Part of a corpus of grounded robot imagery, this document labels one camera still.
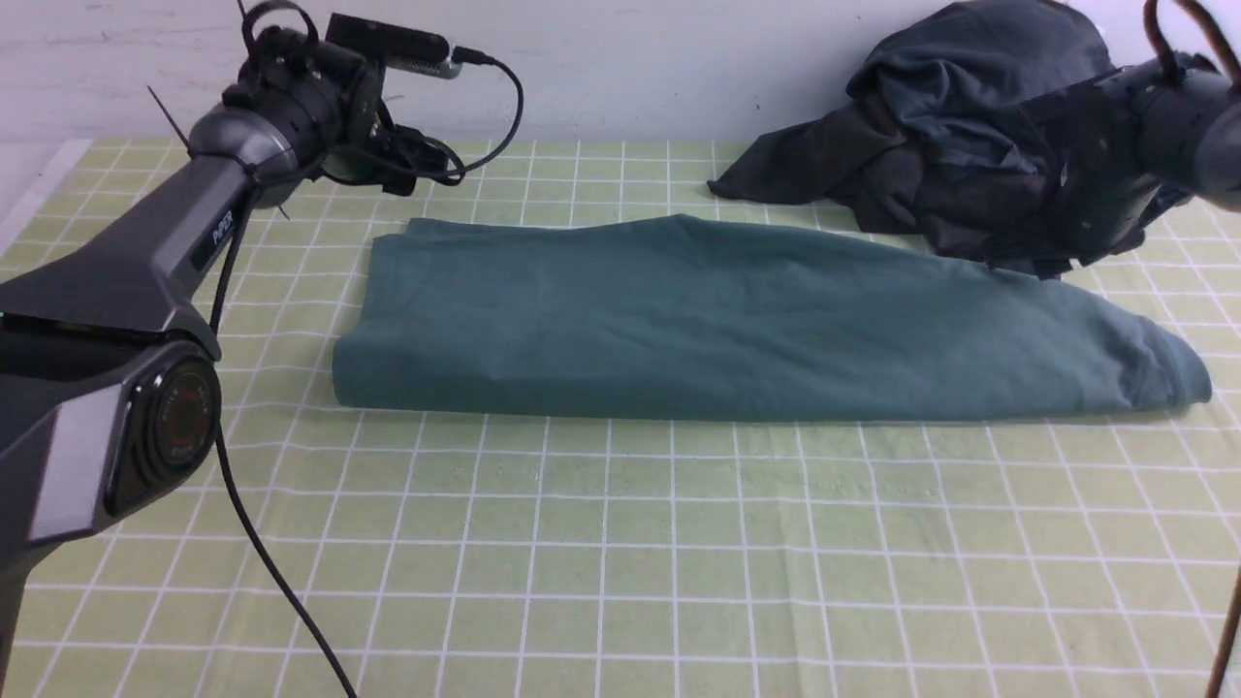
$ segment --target cutting mat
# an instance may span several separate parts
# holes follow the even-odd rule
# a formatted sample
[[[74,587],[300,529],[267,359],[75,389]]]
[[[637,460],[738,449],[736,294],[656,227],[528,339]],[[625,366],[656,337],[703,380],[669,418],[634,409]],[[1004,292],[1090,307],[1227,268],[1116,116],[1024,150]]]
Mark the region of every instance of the cutting mat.
[[[457,188],[316,184],[292,220],[254,217],[223,318],[231,455],[360,693],[1201,694],[1241,560],[1241,219],[1204,205],[1070,278],[1204,354],[1217,395],[1184,415],[748,426],[335,402],[369,240],[414,216],[859,235],[831,205],[710,197],[741,148],[524,143]],[[184,161],[94,144],[2,273],[73,250]],[[295,620],[211,462],[36,569],[5,698],[338,696]]]

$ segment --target clothing pile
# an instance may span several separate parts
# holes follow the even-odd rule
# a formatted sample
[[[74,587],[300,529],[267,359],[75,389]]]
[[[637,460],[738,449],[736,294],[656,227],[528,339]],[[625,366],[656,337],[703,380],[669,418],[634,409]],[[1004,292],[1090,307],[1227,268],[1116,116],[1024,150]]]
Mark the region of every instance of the clothing pile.
[[[1040,98],[1116,70],[1093,22],[1067,5],[953,2],[880,41],[846,106],[759,137],[709,186],[763,204],[829,199],[866,232],[921,235],[937,255],[1056,278],[1100,252],[1045,215],[1067,145],[1042,128]],[[1159,186],[1102,256],[1138,247],[1188,199]]]

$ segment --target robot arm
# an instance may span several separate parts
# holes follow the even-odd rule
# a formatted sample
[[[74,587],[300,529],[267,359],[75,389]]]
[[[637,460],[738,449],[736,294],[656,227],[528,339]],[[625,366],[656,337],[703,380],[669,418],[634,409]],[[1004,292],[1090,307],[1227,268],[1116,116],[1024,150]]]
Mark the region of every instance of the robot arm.
[[[1157,0],[1147,0],[1155,58],[1021,106],[1065,154],[1045,215],[1059,248],[1083,263],[1126,251],[1131,232],[1169,201],[1196,196],[1241,211],[1241,65],[1201,5],[1176,4],[1203,27],[1222,73],[1203,56],[1174,52],[1159,30]]]
[[[307,30],[256,37],[282,9]],[[190,161],[73,253],[0,284],[0,689],[32,568],[180,487],[210,453],[216,330],[253,211],[319,176],[402,195],[419,178],[450,186],[516,132],[516,76],[441,36],[333,15],[320,40],[304,11],[272,0],[246,12],[243,37],[237,82],[182,137]],[[519,97],[509,135],[468,168],[392,123],[380,97],[387,66],[452,78],[463,62],[500,67]],[[192,298],[221,256],[208,320]]]

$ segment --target cable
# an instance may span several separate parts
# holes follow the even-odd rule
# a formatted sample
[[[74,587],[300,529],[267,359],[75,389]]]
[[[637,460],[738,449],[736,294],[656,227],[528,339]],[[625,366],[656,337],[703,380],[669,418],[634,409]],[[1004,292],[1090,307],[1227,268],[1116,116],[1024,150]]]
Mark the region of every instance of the cable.
[[[356,145],[336,145],[336,147],[333,148],[331,152],[334,154],[335,153],[349,153],[351,155],[360,156],[364,160],[370,160],[371,163],[374,163],[374,164],[376,164],[376,165],[379,165],[381,168],[385,168],[388,171],[393,171],[396,174],[401,174],[401,175],[406,175],[406,176],[426,178],[426,179],[431,179],[431,178],[465,176],[465,174],[472,173],[472,171],[482,168],[483,165],[490,163],[495,158],[498,158],[500,155],[500,153],[503,153],[509,147],[509,144],[513,143],[513,139],[517,134],[517,128],[520,128],[520,125],[521,125],[521,113],[525,109],[525,99],[526,99],[525,98],[525,89],[521,87],[521,79],[517,78],[517,73],[513,72],[513,68],[510,68],[509,66],[504,65],[503,61],[500,61],[498,58],[493,58],[493,57],[490,57],[490,56],[488,56],[485,53],[480,53],[478,51],[472,51],[472,50],[468,50],[468,48],[467,50],[458,48],[457,53],[454,53],[454,57],[460,57],[460,56],[468,57],[469,58],[468,62],[470,62],[470,63],[475,63],[475,65],[480,65],[480,66],[495,66],[495,67],[500,68],[501,71],[504,71],[504,75],[509,76],[509,79],[513,81],[513,87],[516,88],[516,92],[517,92],[517,108],[516,108],[516,112],[513,114],[513,125],[509,127],[509,133],[505,134],[505,137],[504,137],[503,140],[500,140],[500,144],[496,145],[490,153],[488,153],[483,158],[478,159],[477,161],[470,163],[469,165],[465,165],[463,168],[458,168],[455,170],[429,171],[429,170],[419,170],[419,169],[414,169],[414,168],[403,168],[401,165],[393,165],[392,163],[385,160],[383,158],[380,158],[379,155],[375,155],[374,153],[370,153],[370,152],[367,152],[367,150],[365,150],[362,148],[359,148]],[[449,154],[449,158],[453,158],[453,155],[455,155],[455,153]]]
[[[386,111],[387,109],[383,107],[383,104],[380,103],[379,112],[380,112],[381,118],[385,118],[383,114],[386,113]],[[385,125],[388,125],[388,124],[391,124],[390,119],[387,122],[385,122]],[[438,150],[439,153],[442,153],[444,155],[444,158],[448,159],[449,163],[452,163],[453,165],[455,165],[459,170],[465,168],[465,163],[462,161],[460,155],[458,155],[457,152],[453,150],[447,143],[443,143],[442,140],[437,140],[434,138],[431,138],[429,135],[423,135],[423,134],[419,133],[418,138],[416,140],[413,140],[413,145],[418,145],[418,144],[429,145],[434,150]],[[401,155],[406,158],[406,161],[413,161],[414,156],[410,153],[408,147],[410,147],[410,143],[406,142],[406,140],[398,140],[393,145],[393,148],[397,149],[401,153]],[[329,171],[321,171],[320,174],[328,181],[339,184],[341,186],[370,186],[370,185],[375,185],[375,184],[383,184],[383,180],[380,179],[380,178],[377,178],[377,176],[371,176],[371,179],[345,179],[345,178],[334,175],[334,174],[331,174]],[[453,179],[450,176],[443,176],[443,175],[424,176],[423,179],[429,179],[429,180],[436,181],[438,184],[442,184],[444,186],[457,186],[462,181],[465,180],[464,176],[458,176],[458,178]]]
[[[237,252],[241,250],[241,241],[246,232],[246,224],[249,219],[249,212],[253,210],[254,202],[258,200],[259,189],[256,188],[256,193],[249,200],[249,205],[246,207],[246,214],[242,217],[237,233],[233,235],[232,242],[228,245],[228,252],[225,257],[223,267],[220,271],[220,282],[216,284],[216,297],[211,307],[211,332],[220,334],[220,318],[223,314],[225,297],[228,294],[228,279],[232,276],[233,265],[237,261]],[[271,554],[267,551],[267,546],[263,545],[262,538],[259,538],[258,532],[254,529],[254,524],[249,520],[249,514],[246,513],[246,505],[241,501],[241,494],[237,492],[237,482],[233,478],[232,466],[228,463],[228,448],[225,445],[225,430],[223,425],[218,421],[216,422],[216,456],[220,458],[220,474],[223,477],[225,488],[228,491],[228,499],[232,501],[233,509],[237,512],[237,518],[241,520],[242,528],[246,529],[246,535],[249,538],[251,544],[254,546],[254,551],[258,553],[259,559],[263,560],[263,566],[272,575],[277,586],[284,592],[284,597],[289,600],[293,610],[297,611],[298,616],[302,617],[302,622],[305,623],[307,630],[314,636],[315,642],[319,643],[319,648],[323,650],[324,657],[326,657],[328,663],[331,664],[333,671],[336,673],[336,678],[340,679],[341,688],[345,689],[345,696],[347,698],[357,698],[357,692],[354,689],[354,684],[349,681],[349,674],[345,673],[345,668],[340,664],[340,659],[336,658],[336,652],[333,651],[331,645],[328,638],[324,637],[323,631],[319,630],[318,623],[310,617],[310,612],[307,611],[302,601],[298,600],[298,595],[294,594],[293,589],[289,587],[289,582],[280,574],[279,568],[276,566],[276,561],[272,560]]]
[[[1232,81],[1232,89],[1241,89],[1241,61],[1237,61],[1236,52],[1232,51],[1232,45],[1229,43],[1227,37],[1215,21],[1215,17],[1211,16],[1211,12],[1199,4],[1198,0],[1174,1],[1203,30],[1206,42],[1211,46],[1220,62],[1224,63],[1224,75]],[[1159,27],[1158,10],[1159,0],[1147,0],[1142,7],[1143,29],[1147,32],[1147,41],[1150,42],[1150,47],[1155,51],[1155,58],[1163,68],[1164,77],[1173,84],[1178,84],[1180,82],[1180,71],[1176,67],[1176,55]]]
[[[1229,614],[1224,619],[1224,631],[1220,633],[1220,648],[1215,653],[1215,664],[1211,667],[1211,681],[1206,686],[1206,698],[1219,698],[1224,688],[1224,678],[1229,673],[1229,662],[1232,659],[1232,643],[1236,641],[1237,626],[1241,625],[1241,569],[1237,570],[1237,580],[1232,586],[1232,600],[1229,602]]]
[[[380,123],[383,125],[383,128],[392,132],[393,138],[398,138],[401,127],[397,125],[396,120],[392,118],[392,113],[388,112],[387,104],[383,103],[382,99],[380,101],[379,108],[376,108],[375,111],[375,116],[379,117]],[[447,143],[437,138],[432,138],[422,132],[414,132],[414,133],[418,134],[417,139],[416,140],[410,139],[413,142],[413,144],[421,143],[423,145],[429,145],[434,150],[438,150],[441,154],[443,154],[444,158],[448,158],[448,161],[455,165],[458,170],[465,169],[465,163],[462,161],[462,156],[458,155],[457,152],[453,150]],[[398,139],[396,142],[396,148],[401,152],[402,155],[405,155],[407,163],[413,163],[416,161],[416,159],[410,153],[410,144],[411,143],[406,139]],[[434,176],[427,179],[443,184],[444,186],[457,186],[465,180],[465,175],[459,175],[455,179],[453,179],[450,175]]]

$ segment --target folded cloth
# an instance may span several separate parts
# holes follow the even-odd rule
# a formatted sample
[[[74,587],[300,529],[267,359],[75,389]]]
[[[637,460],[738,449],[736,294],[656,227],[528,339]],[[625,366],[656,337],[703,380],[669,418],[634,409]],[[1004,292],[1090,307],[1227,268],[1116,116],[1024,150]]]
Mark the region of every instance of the folded cloth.
[[[354,407],[974,421],[1211,396],[1184,340],[1087,291],[813,230],[419,219],[369,274],[333,356]]]

